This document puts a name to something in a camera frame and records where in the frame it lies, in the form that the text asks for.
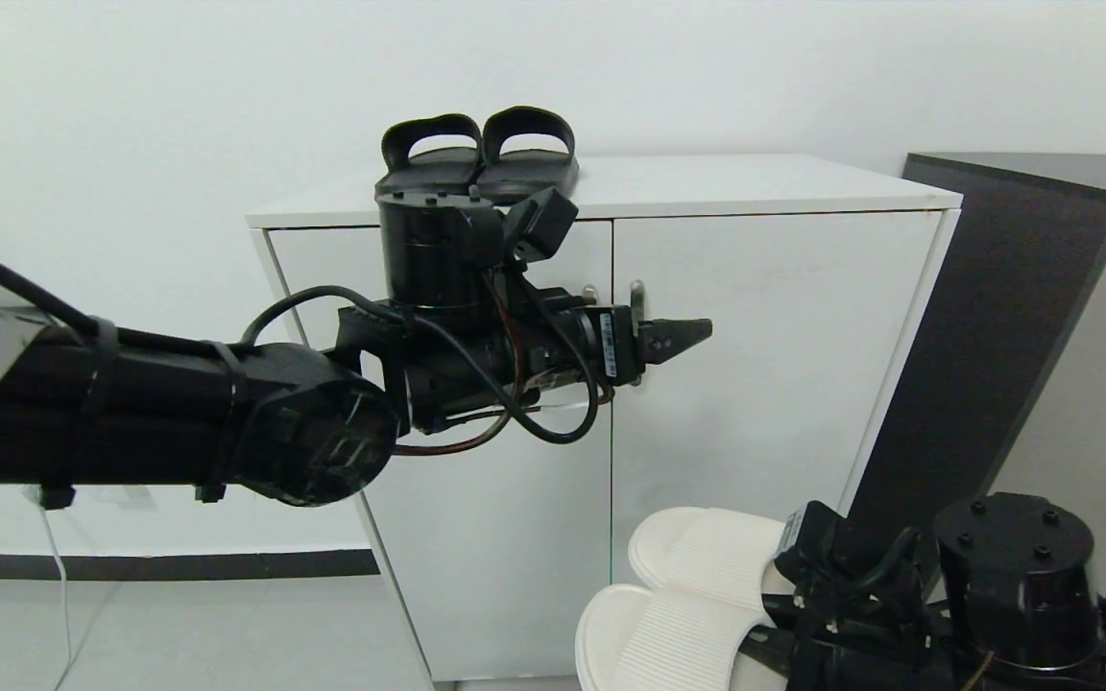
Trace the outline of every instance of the white wall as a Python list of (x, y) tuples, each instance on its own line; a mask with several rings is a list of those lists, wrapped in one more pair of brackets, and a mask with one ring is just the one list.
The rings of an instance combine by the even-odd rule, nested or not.
[[(1106, 3), (0, 1), (0, 258), (119, 324), (233, 338), (269, 301), (247, 209), (380, 169), (390, 123), (517, 102), (585, 155), (1106, 153)], [(81, 503), (62, 547), (365, 545), (351, 506), (156, 500)], [(0, 551), (43, 548), (0, 499)]]

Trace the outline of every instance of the black slide sandal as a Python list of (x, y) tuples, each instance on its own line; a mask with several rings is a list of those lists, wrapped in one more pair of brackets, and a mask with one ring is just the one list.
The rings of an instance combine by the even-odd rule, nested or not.
[[(547, 149), (501, 153), (501, 144), (515, 135), (555, 136), (565, 143), (566, 153)], [(483, 124), (483, 171), (477, 187), (487, 200), (509, 206), (549, 187), (570, 196), (576, 180), (574, 132), (562, 115), (531, 105), (515, 105), (495, 113)]]
[[(409, 155), (414, 144), (430, 136), (465, 135), (476, 147), (448, 146)], [(396, 124), (382, 136), (382, 159), (387, 175), (374, 185), (375, 193), (447, 192), (467, 193), (480, 170), (480, 127), (460, 113)]]

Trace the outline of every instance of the robotic arm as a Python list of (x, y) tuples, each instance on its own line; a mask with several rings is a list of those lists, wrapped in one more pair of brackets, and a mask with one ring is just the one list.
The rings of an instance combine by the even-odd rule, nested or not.
[[(292, 294), (240, 342), (188, 341), (81, 314), (0, 264), (0, 482), (42, 486), (48, 507), (74, 484), (191, 484), (215, 502), (240, 483), (294, 505), (349, 498), (393, 454), (479, 447), (509, 421), (570, 443), (615, 386), (710, 336), (709, 320), (634, 321), (565, 289), (536, 289), (528, 263), (553, 258), (578, 210), (547, 189), (501, 214), (477, 196), (380, 197), (387, 301), (345, 287)], [(298, 303), (347, 299), (334, 348), (255, 345)], [(382, 360), (383, 386), (361, 375)], [(542, 390), (583, 381), (583, 423), (531, 417)], [(448, 447), (404, 447), (411, 429), (494, 425)]]
[(1106, 595), (1083, 520), (997, 493), (945, 507), (933, 534), (947, 599), (926, 604), (916, 530), (886, 543), (811, 502), (774, 558), (795, 593), (763, 596), (774, 626), (742, 655), (786, 691), (1106, 691)]

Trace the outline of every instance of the cabinet handle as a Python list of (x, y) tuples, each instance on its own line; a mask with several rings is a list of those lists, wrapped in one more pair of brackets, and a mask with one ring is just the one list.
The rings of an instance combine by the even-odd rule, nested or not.
[[(646, 286), (640, 280), (630, 282), (630, 318), (633, 320), (630, 326), (634, 329), (634, 336), (637, 336), (637, 323), (646, 318)], [(641, 375), (634, 377), (634, 386), (641, 384)]]

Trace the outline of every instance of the cabinet door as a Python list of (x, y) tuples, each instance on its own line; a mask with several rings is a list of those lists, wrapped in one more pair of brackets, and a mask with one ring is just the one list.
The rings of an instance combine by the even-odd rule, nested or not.
[[(275, 231), (273, 248), (290, 292), (341, 283), (386, 295), (377, 229)], [(578, 222), (556, 258), (532, 264), (538, 287), (586, 284), (609, 299), (612, 224)], [(335, 338), (334, 299), (299, 307), (313, 346)], [(382, 377), (374, 371), (377, 381)], [(583, 388), (550, 402), (581, 401)], [(582, 410), (541, 411), (553, 429)], [(488, 426), (409, 443), (447, 443)], [(556, 447), (511, 423), (478, 450), (395, 458), (365, 490), (378, 537), (436, 680), (574, 673), (578, 614), (608, 585), (609, 416), (583, 440)]]
[(616, 301), (640, 280), (648, 318), (714, 321), (708, 341), (615, 402), (615, 582), (633, 580), (627, 543), (659, 509), (781, 520), (811, 499), (838, 505), (866, 429), (881, 421), (869, 417), (939, 220), (907, 211), (615, 222)]

